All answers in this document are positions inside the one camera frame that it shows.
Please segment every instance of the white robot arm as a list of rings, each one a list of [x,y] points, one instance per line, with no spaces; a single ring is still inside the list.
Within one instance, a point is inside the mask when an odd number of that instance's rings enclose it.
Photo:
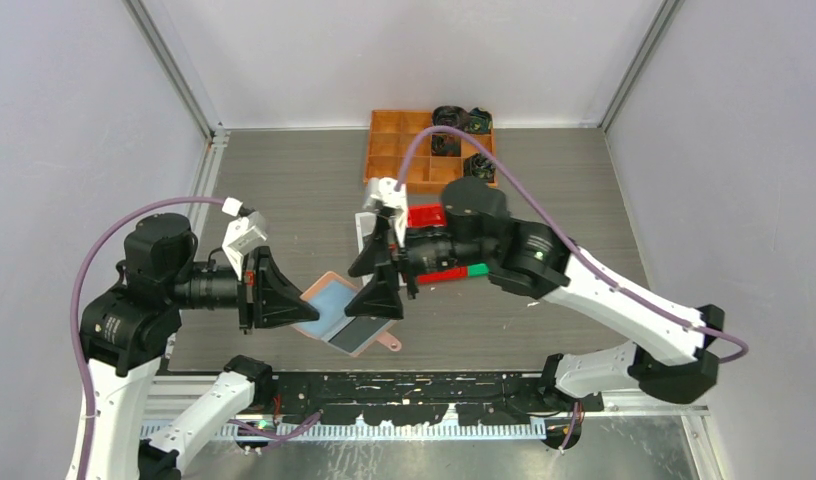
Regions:
[[[380,216],[405,209],[405,189],[393,179],[371,180],[365,208]],[[505,195],[483,181],[465,177],[444,189],[446,226],[407,228],[406,222],[377,222],[378,232],[350,268],[350,275],[373,279],[347,306],[347,315],[402,318],[392,278],[406,280],[413,297],[416,275],[486,263],[491,283],[515,295],[564,305],[622,334],[630,341],[585,355],[547,359],[541,389],[569,406],[603,390],[639,387],[672,403],[691,403],[711,388],[718,359],[707,348],[714,340],[694,327],[723,328],[723,311],[709,305],[690,308],[659,297],[599,263],[587,250],[581,258],[612,278],[612,287],[582,263],[547,225],[512,218]],[[403,241],[391,253],[382,229]],[[623,293],[632,292],[688,322],[690,328],[650,310]]]
[[[223,211],[235,217],[222,245],[231,266],[194,262],[197,242],[185,217],[151,215],[125,239],[120,280],[84,309],[79,333],[96,403],[90,456],[81,465],[84,478],[178,479],[229,419],[253,404],[272,402],[272,368],[238,356],[211,391],[167,428],[138,443],[167,339],[181,326],[180,309],[237,309],[244,332],[319,318],[264,246],[264,218],[234,199],[225,202]],[[82,418],[67,479],[80,475],[84,438]]]

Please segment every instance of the orange tray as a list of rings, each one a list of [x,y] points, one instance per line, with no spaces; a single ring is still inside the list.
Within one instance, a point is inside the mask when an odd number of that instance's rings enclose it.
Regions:
[[[414,137],[432,126],[432,112],[420,110],[373,110],[370,138],[364,161],[364,184],[374,177],[396,178],[402,157]],[[493,128],[487,135],[472,135],[496,156]],[[423,139],[417,149],[406,185],[408,193],[440,193],[449,182],[464,176],[464,159],[478,153],[475,147],[461,140],[461,155],[432,155],[432,137]],[[497,178],[488,183],[496,187]]]

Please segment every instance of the purple cable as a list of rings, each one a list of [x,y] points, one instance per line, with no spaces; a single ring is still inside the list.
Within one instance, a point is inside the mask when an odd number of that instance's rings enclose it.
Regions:
[[[238,427],[242,428],[243,430],[247,430],[250,433],[253,433],[255,435],[259,435],[261,437],[274,439],[275,440],[274,442],[270,442],[269,445],[267,445],[266,447],[261,449],[261,453],[263,453],[263,452],[278,448],[279,446],[281,446],[282,444],[284,444],[285,442],[287,442],[291,438],[298,437],[299,435],[302,435],[303,433],[307,432],[314,425],[317,424],[319,419],[320,419],[320,413],[317,412],[317,413],[311,415],[310,417],[306,418],[302,423],[297,425],[296,428],[294,428],[293,431],[291,431],[287,435],[276,435],[276,434],[271,433],[271,432],[266,432],[264,430],[254,428],[251,425],[249,425],[248,423],[244,423],[244,422],[241,422],[239,420],[230,420],[228,423],[231,424],[231,425],[237,425]],[[209,468],[211,468],[212,465],[219,462],[220,460],[225,460],[226,458],[228,458],[228,457],[230,457],[232,455],[239,455],[239,454],[240,454],[240,450],[238,449],[237,445],[235,445],[234,450],[232,450],[231,452],[226,452],[223,456],[218,457],[218,458],[214,458],[207,466],[203,467],[201,470],[198,470],[196,472],[188,471],[181,478],[182,478],[182,480],[184,480],[186,478],[193,478],[196,475],[205,473]]]
[[[81,300],[81,288],[84,286],[84,279],[87,277],[87,271],[90,269],[90,263],[96,258],[102,246],[107,242],[120,228],[128,222],[135,220],[137,217],[145,215],[152,210],[157,210],[171,205],[181,205],[188,203],[210,203],[213,205],[222,205],[225,201],[221,198],[212,197],[178,197],[161,200],[159,202],[146,205],[143,208],[135,210],[121,220],[117,221],[105,233],[96,240],[96,243],[90,248],[84,261],[81,262],[81,267],[78,269],[78,275],[75,277],[75,283],[72,286],[72,299],[69,304],[69,319],[70,319],[70,334],[72,337],[72,349],[75,353],[75,362],[78,364],[78,372],[81,374],[81,383],[84,386],[84,439],[81,443],[81,456],[78,460],[78,476],[83,479],[87,476],[87,464],[90,461],[90,447],[93,445],[93,427],[96,425],[96,396],[93,392],[93,379],[90,377],[90,368],[87,366],[87,361],[84,359],[84,353],[81,350],[81,338],[79,337],[79,329],[81,324],[78,319],[78,307]]]
[[[499,172],[502,173],[502,175],[505,178],[507,178],[509,182],[511,182],[511,186],[513,186],[514,189],[517,190],[517,192],[526,200],[526,202],[538,213],[538,215],[540,215],[541,219],[543,219],[543,221],[546,222],[547,225],[549,225],[549,228],[551,228],[552,231],[554,231],[555,234],[558,235],[558,238],[561,239],[561,242],[564,244],[564,246],[570,250],[570,253],[572,253],[573,256],[575,256],[576,259],[579,260],[579,262],[581,262],[581,264],[584,265],[585,268],[587,268],[597,278],[607,283],[609,287],[617,290],[618,292],[621,292],[622,294],[631,298],[644,308],[657,313],[658,315],[666,318],[667,320],[670,320],[671,322],[675,323],[676,325],[679,325],[682,328],[694,330],[715,338],[721,338],[740,348],[738,352],[733,353],[732,355],[729,355],[727,357],[721,358],[720,363],[728,363],[737,360],[746,355],[747,352],[749,352],[750,349],[749,345],[747,344],[747,342],[741,340],[740,338],[728,334],[726,332],[715,330],[710,327],[696,327],[691,322],[685,320],[684,318],[678,317],[668,312],[667,310],[664,310],[663,308],[660,308],[659,306],[653,304],[649,300],[641,297],[637,293],[621,287],[616,280],[608,276],[600,268],[591,263],[590,260],[588,260],[582,254],[582,252],[579,251],[579,247],[577,247],[576,244],[573,243],[573,240],[571,240],[570,237],[568,237],[567,234],[564,233],[564,230],[562,230],[561,227],[557,223],[555,223],[555,220],[552,219],[549,213],[547,213],[546,210],[544,210],[543,207],[541,207],[538,204],[537,200],[535,200],[535,198],[532,197],[532,195],[529,194],[529,192],[526,190],[526,187],[524,187],[523,184],[520,183],[520,181],[517,180],[517,178],[510,171],[508,171],[508,169],[505,167],[505,165],[502,164],[502,162],[497,160],[496,157],[493,156],[493,154],[490,153],[488,149],[485,148],[484,145],[479,143],[478,140],[473,138],[471,135],[464,133],[461,130],[458,130],[457,128],[447,127],[444,125],[433,126],[423,130],[422,132],[418,133],[416,137],[414,137],[414,140],[411,142],[411,144],[408,146],[408,150],[405,152],[405,158],[402,160],[402,166],[399,168],[399,175],[396,179],[397,191],[405,183],[405,177],[408,175],[408,167],[411,165],[411,160],[414,159],[414,154],[417,152],[417,148],[420,147],[420,142],[422,142],[425,137],[434,133],[447,133],[450,135],[460,137],[463,140],[466,140],[470,145],[475,147],[476,150],[479,151],[479,153],[481,153],[482,155],[487,157],[491,162],[493,162],[493,164],[496,165],[497,170],[499,170]]]
[[[563,454],[564,449],[567,448],[567,444],[570,442],[570,438],[573,436],[573,429],[576,428],[576,417],[579,415],[579,402],[573,404],[573,416],[570,418],[570,427],[567,430],[567,435],[564,435],[564,440],[561,442],[561,446],[558,447],[558,450]]]
[[[308,430],[310,430],[317,422],[320,420],[320,413],[314,413],[310,417],[306,418],[302,423],[300,423],[296,428],[294,428],[290,433],[287,435],[279,435],[277,433],[268,432],[265,430],[261,430],[259,428],[255,428],[252,425],[249,425],[246,422],[241,420],[229,420],[228,423],[231,425],[236,425],[239,429],[245,430],[253,435],[258,435],[260,437],[269,438],[272,440],[286,442],[291,438],[298,437],[299,435],[304,434]]]

